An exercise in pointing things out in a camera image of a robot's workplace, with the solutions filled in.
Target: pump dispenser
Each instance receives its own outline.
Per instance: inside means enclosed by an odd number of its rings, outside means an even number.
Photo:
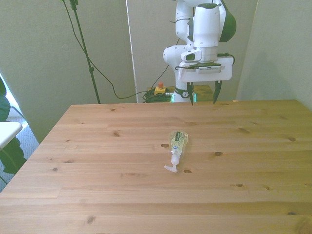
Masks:
[[[188,135],[185,132],[172,132],[169,135],[169,139],[171,140],[171,163],[172,167],[165,166],[168,171],[177,172],[176,166],[180,162],[180,157],[182,155],[183,150],[185,149],[185,145],[188,141]]]

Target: beige wall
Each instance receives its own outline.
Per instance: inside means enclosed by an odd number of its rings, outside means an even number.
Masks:
[[[71,104],[97,103],[86,58],[60,0],[0,5],[0,72],[41,141]],[[79,0],[78,16],[90,58],[120,96],[135,93],[125,0]],[[118,100],[95,77],[102,103],[136,100]]]
[[[312,110],[312,2],[259,0],[237,99],[297,99]]]
[[[163,61],[166,47],[176,44],[175,21],[176,3],[170,0],[127,0],[136,86],[145,91],[161,75],[167,64]],[[235,55],[236,64],[233,78],[223,83],[220,100],[232,100],[236,97],[238,83],[246,54],[257,0],[226,0],[230,12],[237,21],[236,35],[227,43],[221,43],[220,53]],[[160,79],[167,86],[175,84],[171,68]],[[209,82],[214,89],[214,82]]]

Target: floor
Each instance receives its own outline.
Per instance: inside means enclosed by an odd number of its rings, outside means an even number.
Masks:
[[[35,149],[39,146],[33,132],[31,131],[28,123],[22,117],[9,117],[7,119],[10,122],[20,122],[23,126],[21,132],[17,135],[17,138],[20,141],[20,147],[24,151],[24,158],[28,159],[30,155],[35,151]],[[13,174],[8,174],[3,172],[4,166],[0,162],[0,176],[9,183],[13,178]],[[4,189],[6,184],[0,180],[0,192]]]

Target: bottle label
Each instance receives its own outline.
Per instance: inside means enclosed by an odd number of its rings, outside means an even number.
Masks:
[[[179,141],[181,136],[181,132],[177,132],[175,135],[175,141]]]

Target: pump nozzle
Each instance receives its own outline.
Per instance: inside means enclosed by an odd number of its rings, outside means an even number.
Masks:
[[[180,156],[181,156],[181,153],[178,153],[177,150],[175,150],[174,154],[172,155],[171,157],[171,163],[172,163],[172,167],[169,167],[169,166],[165,166],[165,168],[168,170],[168,171],[171,171],[171,172],[177,172],[177,169],[176,169],[176,166],[179,164],[180,162]]]

